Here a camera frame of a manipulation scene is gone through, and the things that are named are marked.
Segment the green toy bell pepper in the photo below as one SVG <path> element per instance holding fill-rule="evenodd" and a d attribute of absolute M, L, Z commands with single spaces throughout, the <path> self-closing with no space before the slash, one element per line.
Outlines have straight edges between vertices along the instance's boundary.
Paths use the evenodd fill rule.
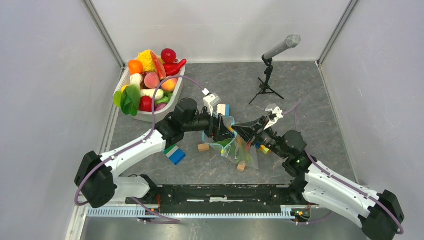
<path fill-rule="evenodd" d="M 234 140 L 234 138 L 228 138 L 222 141 L 218 141 L 217 144 L 219 144 L 223 150 L 227 151 L 232 147 Z"/>

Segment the clear zip top bag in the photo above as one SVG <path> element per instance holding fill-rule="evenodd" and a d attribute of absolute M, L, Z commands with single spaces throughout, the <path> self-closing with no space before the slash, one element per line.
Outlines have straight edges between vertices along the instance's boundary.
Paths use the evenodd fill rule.
<path fill-rule="evenodd" d="M 236 143 L 244 143 L 247 145 L 247 143 L 235 132 L 236 138 L 234 138 L 233 145 L 230 149 L 224 150 L 217 142 L 215 142 L 212 138 L 207 137 L 205 133 L 202 134 L 202 140 L 205 144 L 209 144 L 209 146 L 217 151 L 222 157 L 227 158 L 230 160 L 233 164 L 236 163 L 235 160 L 235 153 L 236 153 Z M 254 168 L 256 170 L 259 169 L 259 161 L 258 161 L 258 155 L 257 155 L 257 149 L 254 146 L 250 147 L 250 155 L 252 157 L 251 163 L 246 164 L 246 167 Z"/>

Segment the green toy cucumber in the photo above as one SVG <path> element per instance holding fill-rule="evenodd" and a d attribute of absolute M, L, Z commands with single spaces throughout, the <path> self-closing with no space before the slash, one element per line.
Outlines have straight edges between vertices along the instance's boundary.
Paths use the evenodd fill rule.
<path fill-rule="evenodd" d="M 249 152 L 249 149 L 246 148 L 245 143 L 236 143 L 235 149 L 235 161 L 237 164 L 245 163 L 250 164 L 252 162 L 252 156 Z"/>

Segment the small red toy chili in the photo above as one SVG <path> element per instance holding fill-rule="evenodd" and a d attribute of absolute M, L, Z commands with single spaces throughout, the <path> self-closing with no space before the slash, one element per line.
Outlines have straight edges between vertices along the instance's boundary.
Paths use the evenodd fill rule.
<path fill-rule="evenodd" d="M 184 67 L 187 63 L 186 59 L 182 59 L 179 63 L 165 63 L 163 66 L 165 68 L 166 75 L 176 76 L 182 67 Z"/>

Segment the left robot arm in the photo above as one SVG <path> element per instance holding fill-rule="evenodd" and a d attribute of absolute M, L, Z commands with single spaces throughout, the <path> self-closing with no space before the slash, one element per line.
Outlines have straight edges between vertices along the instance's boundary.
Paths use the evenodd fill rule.
<path fill-rule="evenodd" d="M 194 99 L 184 98 L 163 120 L 141 137 L 109 152 L 86 153 L 75 176 L 78 187 L 75 204 L 100 208 L 116 198 L 135 197 L 145 204 L 153 203 L 157 190 L 143 177 L 125 178 L 121 174 L 141 160 L 163 152 L 184 138 L 186 132 L 203 132 L 215 142 L 233 139 L 221 114 L 210 113 L 208 107 L 198 111 Z"/>

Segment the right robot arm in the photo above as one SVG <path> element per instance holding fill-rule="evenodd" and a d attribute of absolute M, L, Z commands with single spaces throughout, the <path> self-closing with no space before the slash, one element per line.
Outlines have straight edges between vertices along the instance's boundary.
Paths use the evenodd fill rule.
<path fill-rule="evenodd" d="M 284 159 L 285 171 L 294 179 L 289 185 L 289 199 L 324 207 L 352 221 L 371 240 L 392 240 L 404 234 L 405 219 L 397 196 L 384 190 L 379 193 L 332 171 L 307 150 L 307 143 L 297 130 L 278 135 L 272 120 L 235 124 L 232 129 L 248 144 L 260 143 Z"/>

